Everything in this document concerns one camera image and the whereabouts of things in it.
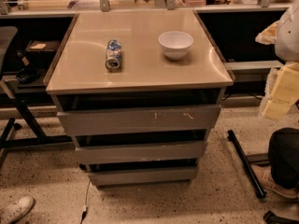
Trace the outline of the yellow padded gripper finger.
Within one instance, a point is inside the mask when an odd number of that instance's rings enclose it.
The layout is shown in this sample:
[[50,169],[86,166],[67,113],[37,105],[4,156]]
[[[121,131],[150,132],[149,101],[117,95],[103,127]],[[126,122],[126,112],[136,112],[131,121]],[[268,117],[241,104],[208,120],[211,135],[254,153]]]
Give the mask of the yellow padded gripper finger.
[[272,68],[267,76],[261,116],[277,120],[286,115],[299,100],[299,63],[287,62]]

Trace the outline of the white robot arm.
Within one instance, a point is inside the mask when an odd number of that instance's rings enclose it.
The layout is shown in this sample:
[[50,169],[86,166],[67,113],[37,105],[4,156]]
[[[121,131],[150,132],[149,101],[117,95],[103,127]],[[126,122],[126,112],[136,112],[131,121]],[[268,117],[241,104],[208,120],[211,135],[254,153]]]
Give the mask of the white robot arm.
[[299,0],[262,32],[255,41],[275,46],[275,53],[285,64],[272,69],[265,86],[260,114],[267,119],[281,119],[299,100]]

